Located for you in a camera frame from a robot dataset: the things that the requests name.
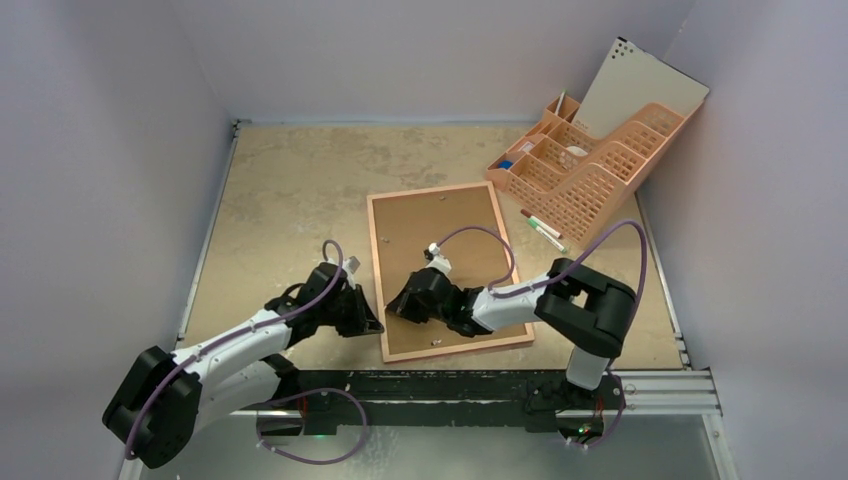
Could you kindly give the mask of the pink picture frame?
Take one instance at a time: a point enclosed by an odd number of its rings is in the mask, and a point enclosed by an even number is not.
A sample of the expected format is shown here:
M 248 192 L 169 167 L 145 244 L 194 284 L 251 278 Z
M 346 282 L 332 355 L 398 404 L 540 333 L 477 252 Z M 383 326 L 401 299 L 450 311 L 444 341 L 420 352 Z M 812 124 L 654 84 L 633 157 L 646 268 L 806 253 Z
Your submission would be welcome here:
M 494 186 L 465 183 L 367 198 L 368 223 L 376 290 L 376 311 L 385 331 L 381 336 L 386 363 L 418 361 L 485 350 L 520 348 L 535 339 L 529 324 L 498 333 L 466 338 L 431 320 L 414 324 L 386 311 L 411 272 L 426 265 L 423 252 L 432 243 L 467 225 L 481 225 L 506 234 Z

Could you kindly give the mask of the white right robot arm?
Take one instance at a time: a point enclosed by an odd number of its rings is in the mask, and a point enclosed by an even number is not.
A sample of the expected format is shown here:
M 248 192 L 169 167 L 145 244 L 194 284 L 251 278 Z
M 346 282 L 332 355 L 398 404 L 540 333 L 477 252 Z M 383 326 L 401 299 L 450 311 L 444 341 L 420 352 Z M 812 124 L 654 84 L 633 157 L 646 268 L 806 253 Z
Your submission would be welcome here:
M 464 337 L 543 322 L 574 348 L 561 381 L 564 399 L 584 407 L 596 399 L 611 363 L 622 354 L 645 286 L 635 289 L 577 261 L 559 258 L 548 272 L 505 287 L 461 289 L 429 265 L 410 274 L 386 310 L 414 323 L 438 320 Z

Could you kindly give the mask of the brown cardboard backing board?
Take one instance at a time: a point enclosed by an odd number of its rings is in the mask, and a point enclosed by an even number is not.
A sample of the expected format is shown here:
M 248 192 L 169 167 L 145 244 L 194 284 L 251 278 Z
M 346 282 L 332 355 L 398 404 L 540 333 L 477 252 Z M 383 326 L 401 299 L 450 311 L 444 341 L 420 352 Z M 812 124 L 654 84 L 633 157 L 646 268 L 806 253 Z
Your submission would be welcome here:
M 426 266 L 424 250 L 442 241 L 452 264 L 450 280 L 460 288 L 480 287 L 501 278 L 519 280 L 509 268 L 502 246 L 506 229 L 493 186 L 488 182 L 436 187 L 367 198 L 376 311 L 385 331 L 381 336 L 386 363 L 421 360 L 472 351 L 525 347 L 535 335 L 529 324 L 517 324 L 490 335 L 463 337 L 443 323 L 415 324 L 385 307 L 406 284 L 409 275 Z

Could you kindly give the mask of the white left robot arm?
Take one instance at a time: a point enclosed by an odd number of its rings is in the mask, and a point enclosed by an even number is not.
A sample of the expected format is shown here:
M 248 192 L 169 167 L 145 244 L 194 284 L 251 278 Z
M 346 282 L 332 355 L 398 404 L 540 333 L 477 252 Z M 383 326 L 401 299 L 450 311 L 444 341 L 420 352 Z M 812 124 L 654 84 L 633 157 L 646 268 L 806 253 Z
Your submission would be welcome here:
M 192 435 L 248 406 L 284 409 L 301 394 L 283 351 L 331 327 L 343 338 L 381 334 L 349 265 L 322 262 L 303 283 L 236 327 L 192 347 L 138 355 L 102 415 L 126 452 L 149 468 L 173 460 Z

